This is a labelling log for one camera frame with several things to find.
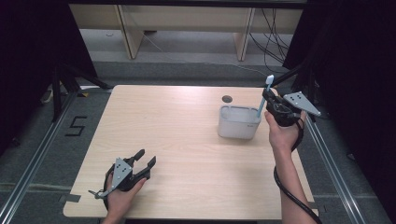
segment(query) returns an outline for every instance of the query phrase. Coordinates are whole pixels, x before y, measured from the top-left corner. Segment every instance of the white box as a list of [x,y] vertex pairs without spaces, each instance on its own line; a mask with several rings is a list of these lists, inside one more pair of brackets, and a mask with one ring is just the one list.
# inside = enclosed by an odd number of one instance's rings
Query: white box
[[223,105],[219,112],[218,134],[221,137],[252,139],[262,122],[258,109],[248,106]]

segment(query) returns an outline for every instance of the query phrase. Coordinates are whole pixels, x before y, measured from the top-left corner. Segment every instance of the small round object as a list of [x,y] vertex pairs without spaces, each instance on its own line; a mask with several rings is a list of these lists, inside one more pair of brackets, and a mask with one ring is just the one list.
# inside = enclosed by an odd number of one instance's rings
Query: small round object
[[227,103],[227,104],[233,101],[233,97],[231,97],[229,95],[224,95],[221,99],[224,103]]

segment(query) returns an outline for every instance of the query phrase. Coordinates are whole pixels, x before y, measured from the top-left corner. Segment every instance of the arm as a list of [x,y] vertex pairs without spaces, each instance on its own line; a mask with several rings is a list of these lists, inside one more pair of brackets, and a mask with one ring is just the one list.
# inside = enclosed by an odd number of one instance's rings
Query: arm
[[[308,205],[300,178],[291,159],[291,148],[298,137],[297,125],[280,127],[272,114],[265,111],[264,115],[270,126],[269,140],[273,148],[279,179],[291,194]],[[305,116],[306,114],[303,112],[302,120],[305,120]],[[316,223],[302,208],[290,200],[283,191],[280,192],[280,199],[283,223]]]
[[[113,180],[113,174],[108,176],[107,188],[111,188],[111,182]],[[107,195],[108,211],[107,216],[103,220],[102,224],[118,224],[122,220],[123,216],[131,208],[132,200],[136,193],[142,189],[146,182],[146,178],[141,179],[134,185],[129,191],[120,191],[115,189],[113,192]]]

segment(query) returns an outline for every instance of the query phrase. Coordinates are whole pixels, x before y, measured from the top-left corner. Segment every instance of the forearm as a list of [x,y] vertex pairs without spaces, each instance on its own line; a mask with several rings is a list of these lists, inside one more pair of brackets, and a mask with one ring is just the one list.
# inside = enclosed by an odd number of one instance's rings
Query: forearm
[[[308,205],[297,170],[286,150],[276,150],[276,171],[282,185],[302,203]],[[315,223],[315,221],[283,191],[280,191],[283,223]]]
[[103,219],[102,224],[120,224],[122,217],[111,216],[107,214],[105,219]]

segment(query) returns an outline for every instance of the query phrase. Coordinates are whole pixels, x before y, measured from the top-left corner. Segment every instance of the human hand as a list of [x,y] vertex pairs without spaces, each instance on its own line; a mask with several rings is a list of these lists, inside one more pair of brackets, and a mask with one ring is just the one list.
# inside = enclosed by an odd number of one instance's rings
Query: human hand
[[[269,140],[273,148],[274,155],[277,156],[291,156],[291,150],[294,143],[297,141],[299,129],[296,124],[289,127],[281,127],[276,123],[274,116],[268,111],[264,112],[265,119],[270,126]],[[306,114],[304,111],[301,113],[300,123],[304,127]]]
[[[107,211],[107,216],[103,221],[103,224],[120,223],[123,216],[131,208],[131,204],[134,196],[139,190],[142,189],[146,180],[147,180],[146,178],[141,179],[129,191],[121,191],[119,189],[115,189],[107,195],[108,211]],[[108,189],[111,188],[112,181],[113,181],[113,174],[110,174],[107,179]]]

